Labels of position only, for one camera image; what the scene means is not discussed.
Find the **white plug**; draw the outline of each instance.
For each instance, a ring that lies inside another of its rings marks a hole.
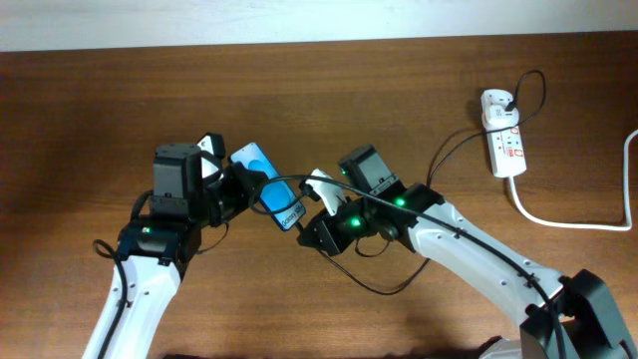
[[[518,109],[506,111],[512,100],[505,90],[486,90],[480,96],[481,121],[487,131],[506,129],[518,124]],[[518,176],[527,170],[518,127],[487,134],[491,171],[495,177]]]

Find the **white power strip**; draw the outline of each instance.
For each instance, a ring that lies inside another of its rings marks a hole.
[[[487,134],[491,171],[495,177],[502,179],[518,176],[527,170],[520,129],[509,129],[518,123],[518,109],[509,112],[505,110],[511,99],[511,93],[496,89],[486,90],[480,96],[482,124],[485,129],[507,129]]]
[[[489,157],[491,159],[491,171],[495,177],[508,178],[509,189],[516,208],[527,219],[542,225],[555,226],[572,229],[601,229],[625,231],[632,227],[631,208],[629,207],[629,144],[634,137],[638,136],[638,130],[631,133],[623,147],[623,199],[625,207],[626,222],[622,225],[608,224],[581,224],[581,223],[561,223],[544,220],[531,215],[522,206],[514,177],[527,170],[524,152],[522,150],[522,140],[518,124],[518,110],[505,110],[507,104],[511,102],[512,96],[505,90],[487,90],[482,93],[480,103],[482,105],[482,124],[487,131],[506,129],[500,132],[487,134],[487,144],[489,146]]]

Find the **wooden table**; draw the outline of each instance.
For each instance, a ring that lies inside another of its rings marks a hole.
[[[405,183],[425,181],[448,136],[480,128],[482,90],[512,91],[532,68],[547,77],[548,101],[523,128],[522,200],[547,219],[620,222],[622,143],[638,128],[638,33],[0,55],[0,352],[83,353],[113,275],[91,241],[115,244],[152,186],[156,146],[214,131],[230,152],[258,142],[282,174],[321,168],[338,178],[337,161],[370,143]],[[538,97],[530,80],[524,114]],[[637,165],[636,146],[632,156]],[[630,176],[636,189],[638,166]],[[433,188],[514,250],[601,276],[638,338],[638,231],[526,220],[491,175],[483,140],[457,153]],[[638,191],[631,197],[635,208]],[[207,229],[204,244],[221,233]],[[351,248],[336,259],[382,289],[422,260],[398,243],[378,258]],[[474,348],[495,335],[515,338],[517,328],[440,265],[400,295],[374,295],[295,233],[247,212],[192,261],[151,357],[381,357]]]

